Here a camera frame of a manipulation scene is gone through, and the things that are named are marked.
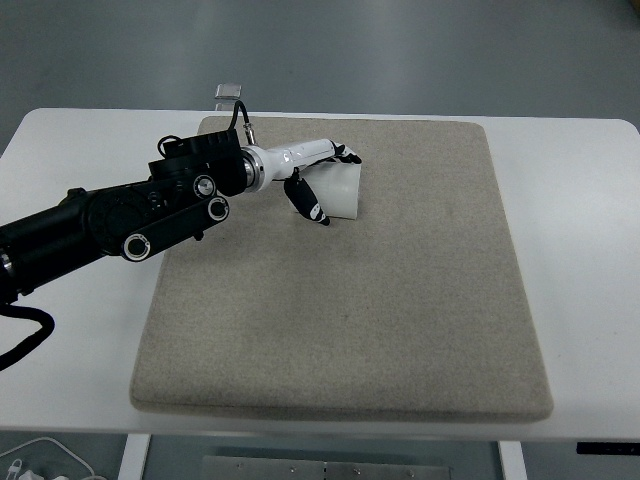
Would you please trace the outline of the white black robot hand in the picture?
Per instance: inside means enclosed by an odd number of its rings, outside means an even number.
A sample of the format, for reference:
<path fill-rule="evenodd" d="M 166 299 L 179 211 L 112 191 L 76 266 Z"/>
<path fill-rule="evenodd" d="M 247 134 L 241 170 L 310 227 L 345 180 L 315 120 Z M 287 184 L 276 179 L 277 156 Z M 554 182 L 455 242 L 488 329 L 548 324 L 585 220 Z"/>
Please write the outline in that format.
<path fill-rule="evenodd" d="M 361 158 L 348 146 L 319 139 L 263 149 L 243 149 L 247 189 L 280 183 L 291 206 L 305 219 L 328 225 L 358 216 Z"/>

